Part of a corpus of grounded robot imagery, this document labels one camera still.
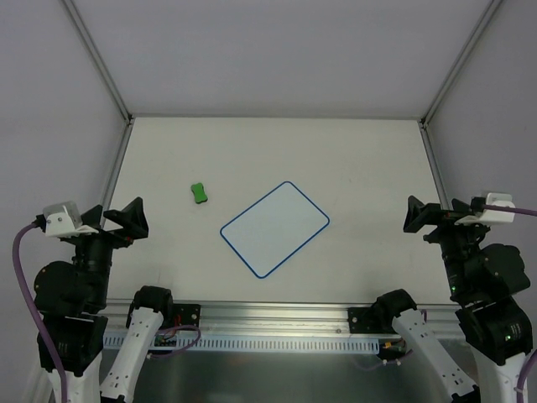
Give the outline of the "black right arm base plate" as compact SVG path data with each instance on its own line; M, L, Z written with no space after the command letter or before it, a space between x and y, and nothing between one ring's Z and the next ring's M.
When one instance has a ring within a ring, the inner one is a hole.
M352 306L347 309L350 334L392 334L394 330L388 315L377 307Z

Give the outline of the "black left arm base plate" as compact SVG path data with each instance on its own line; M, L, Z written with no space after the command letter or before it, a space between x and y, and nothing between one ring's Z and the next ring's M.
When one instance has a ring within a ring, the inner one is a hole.
M190 303L174 303L171 324L173 326L198 327L201 319L201 305Z

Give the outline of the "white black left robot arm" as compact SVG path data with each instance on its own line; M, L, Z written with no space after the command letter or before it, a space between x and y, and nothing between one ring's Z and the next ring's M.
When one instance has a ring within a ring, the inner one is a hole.
M74 246L72 260L54 261L34 280L34 304L42 316L39 358L67 402L131 402L149 347L160 328L175 318L169 289L144 285L136 291L126 320L127 335L105 379L99 378L108 320L112 255L149 235L141 197L122 210L96 205L80 213L72 201L46 207L36 225L49 238Z

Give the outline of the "green whiteboard eraser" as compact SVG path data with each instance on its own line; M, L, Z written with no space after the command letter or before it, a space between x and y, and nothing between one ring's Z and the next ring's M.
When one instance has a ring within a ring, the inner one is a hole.
M206 194L205 187L201 182L192 184L190 186L190 190L194 197L195 204L202 204L208 201L208 195Z

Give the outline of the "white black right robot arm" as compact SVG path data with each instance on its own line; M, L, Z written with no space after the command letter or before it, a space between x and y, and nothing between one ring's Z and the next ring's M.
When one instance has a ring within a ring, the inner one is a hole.
M477 365L469 377L428 328L416 303L403 289L390 291L370 307L377 327L395 332L442 388L445 402L525 402L527 379L536 363L533 328L515 295L530 287L518 248L481 245L493 225L509 224L516 215L535 215L517 208L509 194L489 192L471 202L453 200L451 209L408 199L405 233L431 226L423 239L441 249L450 299Z

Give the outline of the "blue framed whiteboard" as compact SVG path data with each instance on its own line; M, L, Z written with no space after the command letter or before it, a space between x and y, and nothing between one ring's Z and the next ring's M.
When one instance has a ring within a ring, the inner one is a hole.
M299 187L284 181L231 221L220 235L258 279L265 279L331 223Z

